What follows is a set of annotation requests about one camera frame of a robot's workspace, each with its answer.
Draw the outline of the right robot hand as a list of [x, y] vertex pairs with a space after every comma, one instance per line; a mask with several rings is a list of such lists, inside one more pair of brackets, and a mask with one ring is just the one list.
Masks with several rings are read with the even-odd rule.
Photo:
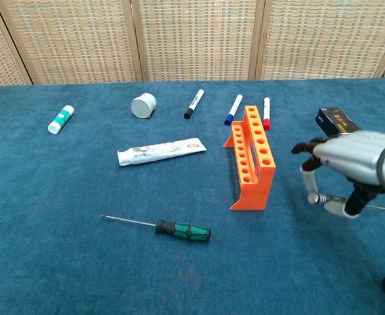
[[384, 148], [385, 133], [359, 130], [299, 142], [291, 152], [308, 152], [312, 155], [300, 167], [309, 194], [319, 192], [315, 170], [322, 165], [344, 175], [353, 183], [354, 191], [346, 198], [346, 203], [330, 201], [323, 207], [339, 217], [355, 219], [378, 194], [385, 194], [376, 173], [378, 157]]

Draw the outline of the black silver precision screwdriver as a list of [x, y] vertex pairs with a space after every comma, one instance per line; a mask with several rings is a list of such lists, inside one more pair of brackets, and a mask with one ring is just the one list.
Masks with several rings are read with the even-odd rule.
[[346, 203], [347, 199], [339, 196], [332, 196], [328, 194], [322, 194], [319, 192], [312, 192], [308, 195], [308, 201], [310, 204], [325, 205], [327, 202], [330, 202], [330, 201]]

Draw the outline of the orange tool holder rack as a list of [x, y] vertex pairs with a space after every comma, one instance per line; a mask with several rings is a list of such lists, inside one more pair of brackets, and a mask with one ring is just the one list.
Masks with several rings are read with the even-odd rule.
[[275, 161], [256, 106], [245, 106], [241, 121], [233, 121], [225, 148], [233, 148], [240, 185], [235, 211], [265, 209], [275, 175]]

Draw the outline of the black cardboard box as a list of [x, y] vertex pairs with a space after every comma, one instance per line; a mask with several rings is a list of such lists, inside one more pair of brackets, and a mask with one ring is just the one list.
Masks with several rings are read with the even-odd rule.
[[338, 107], [318, 109], [315, 122], [328, 137], [359, 130], [359, 127]]

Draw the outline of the red capped white marker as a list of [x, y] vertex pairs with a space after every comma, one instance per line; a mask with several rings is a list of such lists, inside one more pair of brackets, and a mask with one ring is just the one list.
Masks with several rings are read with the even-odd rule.
[[264, 103], [263, 103], [262, 125], [264, 130], [266, 131], [270, 129], [270, 104], [271, 104], [270, 97], [265, 97]]

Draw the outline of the blue capped white marker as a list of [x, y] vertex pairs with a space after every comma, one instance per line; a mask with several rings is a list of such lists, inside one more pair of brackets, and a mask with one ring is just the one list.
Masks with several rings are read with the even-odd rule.
[[232, 121], [234, 119], [234, 116], [239, 108], [239, 105], [241, 104], [241, 101], [243, 99], [243, 95], [242, 94], [238, 94], [234, 100], [234, 103], [229, 111], [229, 113], [227, 114], [225, 120], [224, 120], [224, 124], [225, 125], [231, 125], [232, 124]]

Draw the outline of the black capped white marker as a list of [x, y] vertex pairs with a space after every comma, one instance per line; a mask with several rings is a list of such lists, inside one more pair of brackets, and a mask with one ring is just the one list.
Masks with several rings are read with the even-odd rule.
[[188, 109], [184, 113], [184, 118], [185, 119], [191, 118], [191, 116], [193, 115], [193, 113], [195, 111], [195, 108], [198, 105], [199, 101], [201, 100], [201, 97], [203, 96], [203, 94], [204, 94], [204, 90], [203, 89], [198, 90], [197, 94], [194, 96], [192, 102], [188, 106]]

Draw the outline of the small green black screwdriver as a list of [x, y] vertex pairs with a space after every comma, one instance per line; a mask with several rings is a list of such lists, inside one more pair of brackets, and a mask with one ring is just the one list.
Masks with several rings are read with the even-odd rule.
[[139, 220], [124, 219], [121, 217], [114, 217], [109, 215], [101, 215], [101, 217], [113, 221], [123, 221], [134, 224], [141, 224], [144, 226], [152, 226], [155, 228], [155, 232], [157, 234], [166, 234], [191, 241], [207, 242], [212, 236], [210, 228], [200, 226], [191, 222], [168, 222], [163, 219], [159, 219], [156, 223], [150, 223]]

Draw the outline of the white toothpaste tube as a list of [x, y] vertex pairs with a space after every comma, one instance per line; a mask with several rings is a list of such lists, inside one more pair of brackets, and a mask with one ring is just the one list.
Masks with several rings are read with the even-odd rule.
[[206, 147], [198, 138], [188, 138], [129, 148], [123, 152], [118, 151], [117, 158], [120, 166], [128, 166], [205, 152], [206, 150]]

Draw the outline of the woven wooden folding screen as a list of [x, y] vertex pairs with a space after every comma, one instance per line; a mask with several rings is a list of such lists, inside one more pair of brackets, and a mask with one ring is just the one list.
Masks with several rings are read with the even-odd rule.
[[0, 0], [0, 86], [385, 76], [385, 0]]

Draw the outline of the white round jar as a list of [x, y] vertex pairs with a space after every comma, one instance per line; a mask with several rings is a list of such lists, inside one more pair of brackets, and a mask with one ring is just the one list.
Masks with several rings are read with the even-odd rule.
[[134, 98], [131, 102], [132, 113], [140, 119], [151, 118], [156, 107], [157, 101], [150, 93], [143, 93], [142, 95]]

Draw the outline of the blue felt table mat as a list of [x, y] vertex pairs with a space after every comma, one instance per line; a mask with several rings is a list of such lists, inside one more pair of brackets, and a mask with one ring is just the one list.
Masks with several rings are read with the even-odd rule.
[[[191, 118], [184, 113], [204, 94]], [[152, 94], [151, 118], [131, 102]], [[270, 97], [265, 209], [235, 211], [231, 125]], [[74, 113], [54, 135], [65, 105]], [[0, 87], [0, 315], [385, 315], [385, 196], [355, 220], [310, 205], [298, 142], [342, 108], [385, 132], [385, 78]], [[205, 152], [120, 166], [117, 152], [198, 138]], [[157, 234], [194, 223], [209, 241]]]

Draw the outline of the white green glue stick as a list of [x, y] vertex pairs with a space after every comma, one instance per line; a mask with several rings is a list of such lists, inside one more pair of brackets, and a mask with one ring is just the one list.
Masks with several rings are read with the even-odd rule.
[[70, 117], [74, 113], [73, 106], [65, 105], [61, 111], [57, 114], [57, 116], [54, 118], [52, 122], [48, 125], [47, 129], [48, 132], [56, 135], [58, 134], [61, 129], [65, 126], [65, 124], [68, 122]]

